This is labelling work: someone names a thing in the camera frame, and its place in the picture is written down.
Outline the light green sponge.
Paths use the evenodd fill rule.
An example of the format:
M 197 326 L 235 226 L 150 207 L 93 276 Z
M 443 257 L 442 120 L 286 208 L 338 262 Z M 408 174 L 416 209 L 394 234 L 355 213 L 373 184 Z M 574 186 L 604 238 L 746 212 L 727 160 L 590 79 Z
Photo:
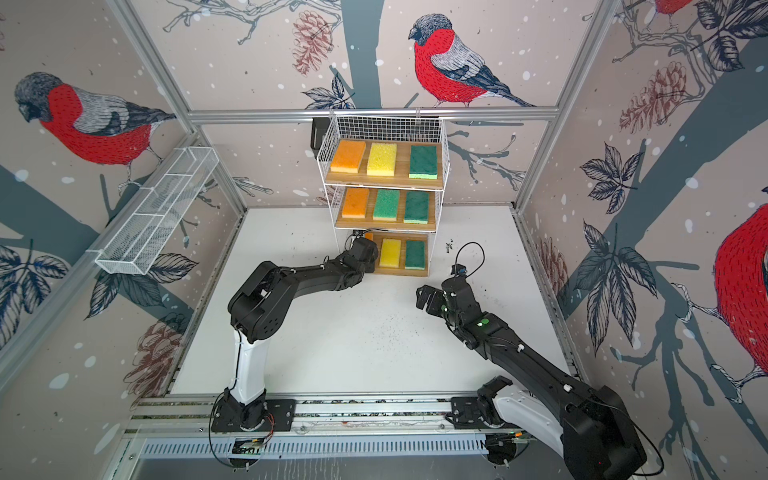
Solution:
M 395 222 L 398 216 L 400 191 L 379 189 L 373 212 L 373 220 L 377 222 Z

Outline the dark green sponge carried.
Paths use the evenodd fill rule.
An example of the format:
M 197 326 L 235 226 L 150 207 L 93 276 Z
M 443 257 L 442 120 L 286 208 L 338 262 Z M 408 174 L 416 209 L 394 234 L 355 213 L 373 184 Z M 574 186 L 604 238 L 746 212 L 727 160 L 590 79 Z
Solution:
M 413 145 L 410 149 L 409 178 L 436 180 L 438 178 L 437 147 Z

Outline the dark green sponge front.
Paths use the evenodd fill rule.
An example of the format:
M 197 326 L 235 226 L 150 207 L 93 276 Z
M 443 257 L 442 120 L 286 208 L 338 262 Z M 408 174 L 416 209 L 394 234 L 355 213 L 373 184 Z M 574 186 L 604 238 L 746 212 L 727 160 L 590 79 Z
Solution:
M 426 225 L 429 222 L 429 199 L 427 191 L 410 191 L 406 194 L 403 222 Z

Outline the black box behind shelf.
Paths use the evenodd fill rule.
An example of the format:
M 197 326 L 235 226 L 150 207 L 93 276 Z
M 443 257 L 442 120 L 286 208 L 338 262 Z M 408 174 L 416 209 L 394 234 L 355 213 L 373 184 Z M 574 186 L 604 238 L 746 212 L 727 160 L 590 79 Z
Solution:
M 313 117 L 311 125 L 310 149 L 314 155 L 320 151 L 324 138 L 330 128 L 329 117 Z

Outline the yellow sponge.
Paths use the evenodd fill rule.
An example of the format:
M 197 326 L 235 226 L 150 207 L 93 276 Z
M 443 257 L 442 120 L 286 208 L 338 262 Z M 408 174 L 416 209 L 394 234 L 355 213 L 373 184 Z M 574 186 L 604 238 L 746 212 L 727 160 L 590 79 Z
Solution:
M 398 269 L 401 249 L 402 241 L 400 239 L 385 238 L 381 244 L 379 266 L 382 268 Z
M 394 143 L 371 144 L 366 174 L 375 177 L 394 177 L 396 169 L 397 145 Z

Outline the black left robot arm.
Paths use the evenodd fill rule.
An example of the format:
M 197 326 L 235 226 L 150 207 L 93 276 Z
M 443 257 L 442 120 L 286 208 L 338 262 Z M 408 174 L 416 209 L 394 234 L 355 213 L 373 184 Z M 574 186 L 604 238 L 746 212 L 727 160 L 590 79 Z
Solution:
M 282 326 L 294 299 L 343 291 L 375 271 L 376 244 L 356 237 L 333 259 L 305 267 L 278 266 L 264 261 L 230 299 L 227 311 L 237 345 L 234 380 L 223 401 L 242 422 L 260 422 L 266 398 L 265 367 L 269 339 Z

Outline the perforated metal vent strip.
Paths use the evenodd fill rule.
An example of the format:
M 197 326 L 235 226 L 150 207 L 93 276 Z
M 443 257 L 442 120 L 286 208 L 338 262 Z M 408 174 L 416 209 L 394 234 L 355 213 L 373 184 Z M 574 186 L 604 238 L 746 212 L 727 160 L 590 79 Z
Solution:
M 486 455 L 481 434 L 275 437 L 254 440 L 150 439 L 142 459 L 292 460 L 315 458 Z

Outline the top wooden shelf board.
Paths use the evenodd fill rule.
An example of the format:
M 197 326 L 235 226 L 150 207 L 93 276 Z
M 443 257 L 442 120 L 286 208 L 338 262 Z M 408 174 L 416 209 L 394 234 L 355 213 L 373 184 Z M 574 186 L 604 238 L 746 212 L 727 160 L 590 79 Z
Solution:
M 370 188 L 394 188 L 406 190 L 439 191 L 445 189 L 447 176 L 450 173 L 450 161 L 443 159 L 443 148 L 439 143 L 423 142 L 394 142 L 397 146 L 395 157 L 395 169 L 393 176 L 370 176 L 367 174 L 367 165 L 373 141 L 365 140 L 365 150 L 361 157 L 359 168 L 354 173 L 332 172 L 329 160 L 318 161 L 322 179 L 325 184 L 336 186 L 370 187 Z M 410 177 L 410 156 L 413 146 L 434 147 L 437 155 L 437 178 L 417 179 Z

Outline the dark green sponge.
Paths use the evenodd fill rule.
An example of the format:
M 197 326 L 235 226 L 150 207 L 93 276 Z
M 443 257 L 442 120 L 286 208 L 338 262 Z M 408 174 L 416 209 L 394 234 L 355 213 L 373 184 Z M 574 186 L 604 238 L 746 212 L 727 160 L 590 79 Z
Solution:
M 405 253 L 404 268 L 406 270 L 426 269 L 426 245 L 423 240 L 407 240 Z
M 426 225 L 429 222 L 429 199 L 427 191 L 410 191 L 406 194 L 403 222 Z

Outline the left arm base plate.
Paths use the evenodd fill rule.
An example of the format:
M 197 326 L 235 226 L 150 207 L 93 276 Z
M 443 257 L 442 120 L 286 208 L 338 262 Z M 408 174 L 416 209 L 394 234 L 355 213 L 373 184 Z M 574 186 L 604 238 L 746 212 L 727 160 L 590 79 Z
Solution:
M 212 414 L 210 430 L 213 433 L 269 433 L 288 432 L 296 411 L 294 399 L 267 399 L 263 403 L 260 419 L 245 421 L 232 402 L 218 400 Z

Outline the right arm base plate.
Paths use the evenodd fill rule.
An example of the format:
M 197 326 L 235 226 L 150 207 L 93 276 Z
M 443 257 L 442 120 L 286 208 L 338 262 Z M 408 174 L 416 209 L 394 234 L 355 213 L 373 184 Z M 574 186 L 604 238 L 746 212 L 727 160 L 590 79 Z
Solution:
M 503 420 L 493 402 L 485 397 L 452 397 L 444 418 L 457 430 L 522 430 L 519 425 Z

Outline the aluminium mounting rail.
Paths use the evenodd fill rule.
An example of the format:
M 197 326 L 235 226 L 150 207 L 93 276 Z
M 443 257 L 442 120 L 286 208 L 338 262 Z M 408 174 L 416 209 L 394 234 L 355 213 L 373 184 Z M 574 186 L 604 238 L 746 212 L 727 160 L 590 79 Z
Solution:
M 561 413 L 551 413 L 526 390 L 507 387 L 495 395 L 469 394 L 491 400 L 503 420 L 515 423 L 522 430 L 467 430 L 476 432 L 520 431 L 541 439 L 547 434 L 560 436 L 567 415 L 581 411 L 588 418 L 596 418 L 613 409 L 606 400 L 591 397 L 567 404 Z M 296 396 L 297 402 L 291 430 L 269 433 L 213 433 L 210 430 L 215 406 L 210 398 L 151 399 L 140 403 L 125 428 L 128 435 L 169 436 L 224 436 L 263 438 L 301 435 L 390 435 L 440 433 L 463 431 L 455 429 L 444 415 L 450 410 L 450 399 L 445 395 L 404 396 L 350 396 L 312 397 Z

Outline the middle wooden shelf board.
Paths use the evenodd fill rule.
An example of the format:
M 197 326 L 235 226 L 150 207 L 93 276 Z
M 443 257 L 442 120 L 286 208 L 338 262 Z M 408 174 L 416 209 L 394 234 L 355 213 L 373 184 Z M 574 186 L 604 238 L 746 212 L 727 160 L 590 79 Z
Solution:
M 424 191 L 424 190 L 399 190 L 399 202 L 394 212 L 389 208 L 386 212 L 381 212 L 379 218 L 375 218 L 377 197 L 379 189 L 367 188 L 368 196 L 364 207 L 357 209 L 358 216 L 345 216 L 347 195 L 355 187 L 338 186 L 334 188 L 333 195 L 329 198 L 329 208 L 332 212 L 334 227 L 337 229 L 384 229 L 402 232 L 426 232 L 436 233 L 442 210 L 442 192 Z M 427 194 L 427 210 L 424 221 L 414 221 L 415 216 L 407 214 L 407 199 L 410 193 Z

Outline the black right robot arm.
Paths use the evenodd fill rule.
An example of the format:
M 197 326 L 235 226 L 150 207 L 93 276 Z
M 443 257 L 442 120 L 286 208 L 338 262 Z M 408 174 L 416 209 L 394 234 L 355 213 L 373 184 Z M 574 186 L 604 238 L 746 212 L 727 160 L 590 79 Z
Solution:
M 549 446 L 575 479 L 629 479 L 648 457 L 621 397 L 595 389 L 530 347 L 501 318 L 485 312 L 466 278 L 423 285 L 416 306 L 442 318 L 468 349 L 506 375 L 487 385 L 484 420 L 514 424 Z

